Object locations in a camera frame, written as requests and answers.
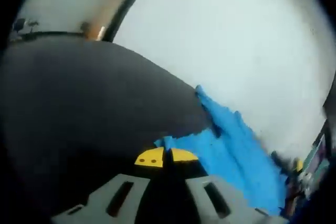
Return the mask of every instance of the black curved surface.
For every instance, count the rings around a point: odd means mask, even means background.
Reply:
[[[7,155],[47,215],[85,202],[156,139],[211,123],[192,87],[112,43],[40,38],[1,63]]]

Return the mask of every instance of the blue fabric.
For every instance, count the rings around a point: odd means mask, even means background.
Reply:
[[[286,176],[280,174],[280,168],[261,148],[238,111],[232,113],[213,101],[201,86],[196,87],[196,94],[218,126],[220,137],[206,129],[178,139],[167,136],[157,140],[156,146],[194,153],[208,174],[220,176],[241,190],[251,207],[279,215],[279,208],[285,206]]]

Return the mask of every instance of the yellow tab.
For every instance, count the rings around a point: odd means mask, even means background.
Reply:
[[[302,160],[298,159],[296,163],[296,171],[299,172],[303,169],[303,162]]]
[[[163,147],[151,149],[141,153],[134,164],[143,166],[162,167]]]
[[[191,161],[191,160],[198,160],[198,157],[192,154],[191,152],[177,149],[177,148],[171,148],[173,153],[173,161]]]

